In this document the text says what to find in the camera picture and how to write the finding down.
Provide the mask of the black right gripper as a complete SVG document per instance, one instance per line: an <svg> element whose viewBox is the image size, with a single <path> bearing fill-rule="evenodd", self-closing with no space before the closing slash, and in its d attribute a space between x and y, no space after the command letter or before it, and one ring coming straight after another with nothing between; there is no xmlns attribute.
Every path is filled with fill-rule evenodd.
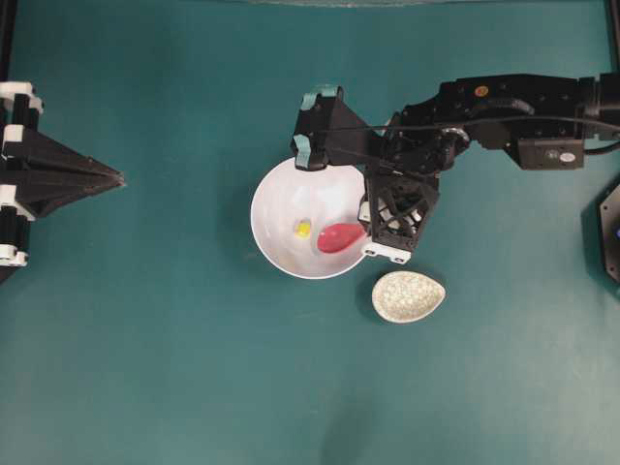
<svg viewBox="0 0 620 465"><path fill-rule="evenodd" d="M429 129L429 118L410 118L396 112L380 129L373 129L344 102L339 85L320 86L302 97L295 132L326 134L341 154L329 158L342 163L349 156L357 165L368 165L413 176L438 176L451 169L457 157L455 128ZM294 166L300 171L322 171L323 151L314 149L304 135L293 136Z"/></svg>

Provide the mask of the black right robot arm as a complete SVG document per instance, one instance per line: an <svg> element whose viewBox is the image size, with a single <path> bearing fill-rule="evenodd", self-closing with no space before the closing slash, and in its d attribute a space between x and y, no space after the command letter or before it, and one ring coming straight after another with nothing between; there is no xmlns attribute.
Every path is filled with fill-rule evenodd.
<svg viewBox="0 0 620 465"><path fill-rule="evenodd" d="M516 74L461 78L371 126L343 101L341 87L302 99L291 149L302 171L366 166L413 176L452 168L476 142L528 171L576 170L619 147L619 76Z"/></svg>

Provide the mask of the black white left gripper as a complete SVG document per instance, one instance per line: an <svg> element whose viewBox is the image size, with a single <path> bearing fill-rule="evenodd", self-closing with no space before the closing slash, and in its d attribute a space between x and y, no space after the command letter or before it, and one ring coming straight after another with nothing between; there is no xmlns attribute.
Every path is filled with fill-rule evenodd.
<svg viewBox="0 0 620 465"><path fill-rule="evenodd" d="M38 219L125 184L123 174L38 130L44 103L30 82L1 83L1 265L25 267Z"/></svg>

